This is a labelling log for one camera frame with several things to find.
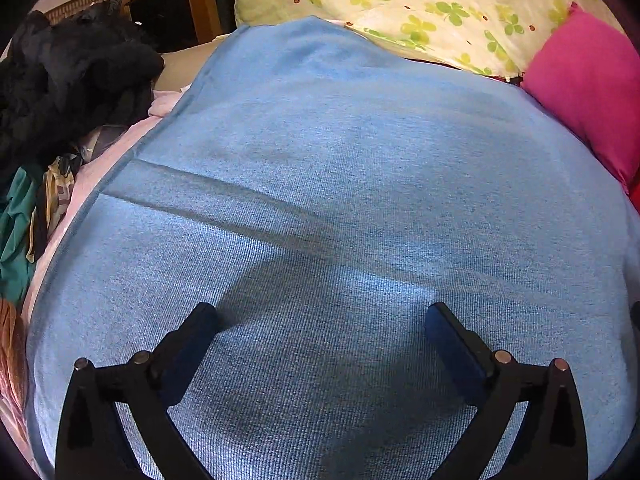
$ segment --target floral sheet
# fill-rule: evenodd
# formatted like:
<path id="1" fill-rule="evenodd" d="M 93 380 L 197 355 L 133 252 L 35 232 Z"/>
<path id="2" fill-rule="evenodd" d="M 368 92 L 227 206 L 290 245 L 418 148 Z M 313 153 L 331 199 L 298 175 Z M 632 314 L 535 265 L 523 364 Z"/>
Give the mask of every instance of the floral sheet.
<path id="1" fill-rule="evenodd" d="M 517 76 L 577 2 L 622 30 L 601 0 L 236 0 L 239 23 L 315 15 L 400 56 L 483 75 Z"/>

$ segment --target metal pin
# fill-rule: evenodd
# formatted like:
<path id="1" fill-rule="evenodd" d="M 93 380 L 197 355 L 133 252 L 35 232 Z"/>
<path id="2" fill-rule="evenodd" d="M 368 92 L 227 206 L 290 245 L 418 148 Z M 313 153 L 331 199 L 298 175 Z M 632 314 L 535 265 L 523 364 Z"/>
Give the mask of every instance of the metal pin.
<path id="1" fill-rule="evenodd" d="M 76 370 L 82 370 L 83 368 L 86 368 L 88 364 L 89 364 L 89 359 L 87 359 L 86 357 L 81 357 L 79 359 L 76 359 L 76 362 L 74 363 L 74 368 Z"/>
<path id="2" fill-rule="evenodd" d="M 554 364 L 556 365 L 556 368 L 561 372 L 565 372 L 569 369 L 569 363 L 567 363 L 567 361 L 565 361 L 561 357 L 556 357 L 554 359 Z"/>
<path id="3" fill-rule="evenodd" d="M 511 354 L 506 350 L 498 350 L 495 354 L 495 360 L 503 365 L 511 362 Z"/>
<path id="4" fill-rule="evenodd" d="M 143 365 L 144 363 L 149 361 L 150 357 L 151 357 L 151 352 L 147 350 L 141 350 L 140 352 L 136 352 L 135 354 L 133 354 L 133 357 L 131 359 L 133 362 L 135 362 L 135 364 Z"/>

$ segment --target pink pillow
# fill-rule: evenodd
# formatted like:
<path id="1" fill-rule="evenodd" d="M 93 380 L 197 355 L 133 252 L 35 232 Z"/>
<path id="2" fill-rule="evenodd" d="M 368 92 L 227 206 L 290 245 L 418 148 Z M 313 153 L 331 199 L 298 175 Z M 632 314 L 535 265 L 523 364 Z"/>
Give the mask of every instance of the pink pillow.
<path id="1" fill-rule="evenodd" d="M 589 146 L 628 194 L 640 168 L 640 56 L 631 41 L 574 3 L 534 56 L 522 88 Z"/>

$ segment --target pink bed sheet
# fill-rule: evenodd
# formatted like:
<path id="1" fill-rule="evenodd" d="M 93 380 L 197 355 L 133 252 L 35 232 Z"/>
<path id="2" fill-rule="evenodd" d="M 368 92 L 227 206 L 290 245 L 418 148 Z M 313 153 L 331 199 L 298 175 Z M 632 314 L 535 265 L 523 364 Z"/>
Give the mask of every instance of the pink bed sheet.
<path id="1" fill-rule="evenodd" d="M 66 215 L 47 242 L 44 254 L 36 263 L 36 270 L 22 306 L 22 320 L 27 334 L 31 315 L 33 314 L 33 306 L 36 298 L 38 297 L 43 279 L 47 273 L 51 259 L 56 253 L 60 241 L 66 234 L 74 216 L 89 196 L 89 193 L 91 193 L 98 182 L 100 182 L 102 177 L 104 177 L 104 175 L 113 167 L 120 157 L 124 155 L 124 153 L 126 153 L 174 108 L 180 97 L 182 97 L 182 92 L 155 91 L 155 99 L 151 108 L 149 108 L 149 117 L 130 127 L 124 134 L 122 134 L 120 139 L 99 158 L 92 160 L 89 164 L 83 166 L 78 171 L 74 192 L 71 196 L 71 202 L 69 203 L 68 209 L 66 210 Z M 15 409 L 12 409 L 8 400 L 1 396 L 0 420 L 24 457 L 31 464 L 34 470 L 39 473 L 28 441 L 24 413 L 15 413 Z"/>

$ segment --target green cloth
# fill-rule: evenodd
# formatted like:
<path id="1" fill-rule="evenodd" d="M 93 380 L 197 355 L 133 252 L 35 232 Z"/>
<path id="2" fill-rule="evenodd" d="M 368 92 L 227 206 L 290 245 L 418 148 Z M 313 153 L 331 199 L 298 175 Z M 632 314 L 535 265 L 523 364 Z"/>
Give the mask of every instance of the green cloth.
<path id="1" fill-rule="evenodd" d="M 7 195 L 0 198 L 0 298 L 11 301 L 18 312 L 35 270 L 27 261 L 28 231 L 41 184 L 42 176 L 38 181 L 30 168 L 19 168 Z"/>

